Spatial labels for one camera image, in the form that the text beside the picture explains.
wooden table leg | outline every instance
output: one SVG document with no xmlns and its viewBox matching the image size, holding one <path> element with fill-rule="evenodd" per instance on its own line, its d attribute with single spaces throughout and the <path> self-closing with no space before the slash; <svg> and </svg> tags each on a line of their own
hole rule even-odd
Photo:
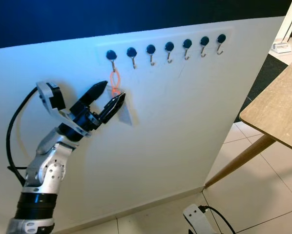
<svg viewBox="0 0 292 234">
<path fill-rule="evenodd" d="M 275 142 L 274 139 L 270 138 L 267 135 L 260 137 L 254 144 L 245 149 L 239 156 L 233 159 L 228 165 L 226 165 L 222 170 L 220 170 L 214 177 L 212 177 L 206 184 L 205 188 L 216 183 L 220 179 L 226 177 L 228 174 L 232 173 L 250 159 L 264 151 L 270 145 Z"/>
</svg>

table top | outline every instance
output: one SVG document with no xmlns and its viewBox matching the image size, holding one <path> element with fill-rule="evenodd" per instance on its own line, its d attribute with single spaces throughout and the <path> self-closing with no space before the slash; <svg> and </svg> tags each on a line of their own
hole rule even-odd
<svg viewBox="0 0 292 234">
<path fill-rule="evenodd" d="M 240 119 L 292 148 L 292 63 L 240 113 Z"/>
</svg>

dark floor mat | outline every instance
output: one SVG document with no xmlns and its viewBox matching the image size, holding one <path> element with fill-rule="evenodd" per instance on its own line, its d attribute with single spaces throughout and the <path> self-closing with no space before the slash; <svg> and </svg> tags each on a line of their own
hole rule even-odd
<svg viewBox="0 0 292 234">
<path fill-rule="evenodd" d="M 271 82 L 287 67 L 287 64 L 268 54 L 261 70 L 255 79 L 247 98 L 240 109 L 235 122 L 239 122 L 239 114 L 254 100 Z"/>
</svg>

hook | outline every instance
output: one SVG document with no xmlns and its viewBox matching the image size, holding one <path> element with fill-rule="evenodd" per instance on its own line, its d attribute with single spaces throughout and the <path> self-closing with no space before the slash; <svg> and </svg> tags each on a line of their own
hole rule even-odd
<svg viewBox="0 0 292 234">
<path fill-rule="evenodd" d="M 223 50 L 221 52 L 219 52 L 219 49 L 220 49 L 220 46 L 222 45 L 222 43 L 225 41 L 225 39 L 226 39 L 226 36 L 224 34 L 221 34 L 221 35 L 218 36 L 217 42 L 219 43 L 219 46 L 218 46 L 218 48 L 216 50 L 216 53 L 218 55 L 223 53 Z"/>
<path fill-rule="evenodd" d="M 200 40 L 200 44 L 202 45 L 202 50 L 200 52 L 200 56 L 203 58 L 204 56 L 206 56 L 206 54 L 204 54 L 204 49 L 205 49 L 205 46 L 208 45 L 209 43 L 209 38 L 207 36 L 204 36 L 203 38 L 201 38 Z"/>
<path fill-rule="evenodd" d="M 174 48 L 174 44 L 171 41 L 166 43 L 165 50 L 167 51 L 167 62 L 168 63 L 172 63 L 172 59 L 170 59 L 170 53 L 173 50 L 173 48 Z"/>
<path fill-rule="evenodd" d="M 115 68 L 115 59 L 117 58 L 116 52 L 114 52 L 113 50 L 108 50 L 106 53 L 106 57 L 108 60 L 110 60 L 111 65 L 112 65 L 112 71 L 115 72 L 116 68 Z"/>
<path fill-rule="evenodd" d="M 135 56 L 137 55 L 136 50 L 135 50 L 133 47 L 130 47 L 130 48 L 128 48 L 128 50 L 126 51 L 126 55 L 128 55 L 128 56 L 132 59 L 133 68 L 135 69 L 135 68 L 136 68 L 136 65 L 135 65 L 134 58 L 135 58 Z"/>
<path fill-rule="evenodd" d="M 186 57 L 186 54 L 187 54 L 187 50 L 191 47 L 191 40 L 190 39 L 186 39 L 183 42 L 183 47 L 185 48 L 184 58 L 185 58 L 185 60 L 188 60 L 189 56 Z"/>
<path fill-rule="evenodd" d="M 146 52 L 150 55 L 150 65 L 153 66 L 155 63 L 152 61 L 152 55 L 155 53 L 156 47 L 154 45 L 148 45 Z"/>
</svg>

white wall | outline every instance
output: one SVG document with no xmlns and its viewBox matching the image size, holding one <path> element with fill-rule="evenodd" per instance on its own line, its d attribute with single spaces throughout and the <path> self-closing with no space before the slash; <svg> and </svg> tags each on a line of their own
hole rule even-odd
<svg viewBox="0 0 292 234">
<path fill-rule="evenodd" d="M 57 82 L 70 107 L 92 84 L 109 78 L 114 49 L 122 88 L 138 124 L 114 117 L 83 139 L 70 157 L 55 211 L 56 230 L 203 186 L 217 153 L 258 74 L 283 17 L 200 24 L 0 49 L 0 223 L 13 217 L 21 187 L 6 169 L 7 124 L 35 82 Z M 228 34 L 217 55 L 216 37 Z M 209 35 L 207 56 L 199 41 Z M 185 61 L 183 40 L 193 41 Z M 166 62 L 164 44 L 175 49 Z M 153 67 L 145 53 L 157 47 Z M 126 49 L 138 52 L 132 69 Z M 107 102 L 108 95 L 96 108 Z M 59 123 L 34 97 L 11 138 L 19 166 Z"/>
<path fill-rule="evenodd" d="M 288 12 L 284 18 L 284 21 L 276 35 L 274 42 L 288 41 L 292 33 L 292 3 L 288 9 Z"/>
</svg>

